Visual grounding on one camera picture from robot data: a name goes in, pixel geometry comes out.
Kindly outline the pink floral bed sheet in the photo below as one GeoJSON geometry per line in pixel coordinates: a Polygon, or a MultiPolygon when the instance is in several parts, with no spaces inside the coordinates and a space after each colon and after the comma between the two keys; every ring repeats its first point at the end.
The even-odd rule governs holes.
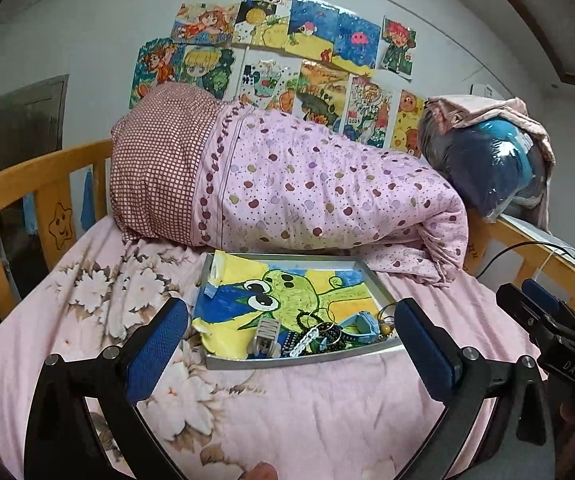
{"type": "MultiPolygon", "coordinates": [[[[34,388],[47,356],[93,359],[170,297],[194,304],[205,257],[166,242],[125,245],[92,226],[0,325],[0,460],[24,473],[34,388]]],[[[409,356],[391,351],[269,370],[208,370],[195,341],[173,353],[140,411],[192,479],[390,479],[443,408],[409,356]]]]}

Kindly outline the beige hair claw clip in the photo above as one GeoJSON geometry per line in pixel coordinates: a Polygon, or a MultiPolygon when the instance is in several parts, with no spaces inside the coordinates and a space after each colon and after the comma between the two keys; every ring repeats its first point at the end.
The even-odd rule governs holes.
{"type": "Polygon", "coordinates": [[[281,344],[278,335],[281,323],[275,318],[262,318],[256,327],[255,335],[248,346],[248,354],[255,359],[278,359],[281,356],[281,344]]]}

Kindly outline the wooden bed rail right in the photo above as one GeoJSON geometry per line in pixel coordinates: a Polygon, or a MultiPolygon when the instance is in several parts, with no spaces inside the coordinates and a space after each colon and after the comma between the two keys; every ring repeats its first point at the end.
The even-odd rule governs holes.
{"type": "Polygon", "coordinates": [[[515,284],[545,274],[569,296],[568,304],[575,311],[575,248],[563,242],[545,239],[531,224],[501,214],[488,222],[473,210],[467,211],[470,239],[464,269],[481,278],[503,256],[513,252],[522,258],[514,277],[515,284]]]}

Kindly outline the grey tray with frog cloth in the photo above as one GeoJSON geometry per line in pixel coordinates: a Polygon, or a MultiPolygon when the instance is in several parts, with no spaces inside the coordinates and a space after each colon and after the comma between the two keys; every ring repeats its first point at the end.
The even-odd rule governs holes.
{"type": "Polygon", "coordinates": [[[356,258],[278,254],[208,255],[193,313],[210,370],[255,370],[330,362],[397,351],[396,301],[368,266],[356,258]],[[380,324],[373,344],[352,344],[338,326],[368,311],[380,324]],[[255,359],[248,346],[262,318],[281,323],[278,359],[255,359]],[[297,358],[289,357],[301,335],[319,337],[297,358]]]}

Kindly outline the rolled pink dotted quilt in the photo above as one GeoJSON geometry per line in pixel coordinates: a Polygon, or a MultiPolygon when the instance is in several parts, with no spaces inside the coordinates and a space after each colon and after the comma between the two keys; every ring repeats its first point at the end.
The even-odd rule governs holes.
{"type": "Polygon", "coordinates": [[[281,110],[163,84],[112,127],[112,213],[126,240],[225,252],[348,252],[444,285],[462,270],[461,197],[411,155],[281,110]]]}

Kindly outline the silver hair clip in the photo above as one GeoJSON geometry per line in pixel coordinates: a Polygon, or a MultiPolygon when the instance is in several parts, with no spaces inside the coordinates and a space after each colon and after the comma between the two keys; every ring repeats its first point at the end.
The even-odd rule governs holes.
{"type": "Polygon", "coordinates": [[[308,332],[303,333],[295,346],[289,350],[289,357],[297,358],[297,356],[301,356],[308,349],[309,344],[319,337],[319,333],[318,327],[312,327],[308,332]]]}

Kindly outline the colourful drawings on wall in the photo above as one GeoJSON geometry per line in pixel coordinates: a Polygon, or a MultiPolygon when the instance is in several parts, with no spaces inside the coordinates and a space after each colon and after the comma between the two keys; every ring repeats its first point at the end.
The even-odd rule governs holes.
{"type": "Polygon", "coordinates": [[[377,82],[411,80],[417,33],[322,0],[184,2],[170,35],[138,50],[129,103],[166,82],[315,122],[376,148],[418,155],[424,100],[377,82]]]}

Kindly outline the blue hair claw clip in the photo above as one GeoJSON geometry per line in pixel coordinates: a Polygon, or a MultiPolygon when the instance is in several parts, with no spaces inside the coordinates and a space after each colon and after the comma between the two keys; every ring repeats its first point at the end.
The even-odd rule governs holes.
{"type": "Polygon", "coordinates": [[[342,338],[352,344],[373,344],[381,336],[380,324],[368,311],[360,311],[345,318],[338,326],[342,338]]]}

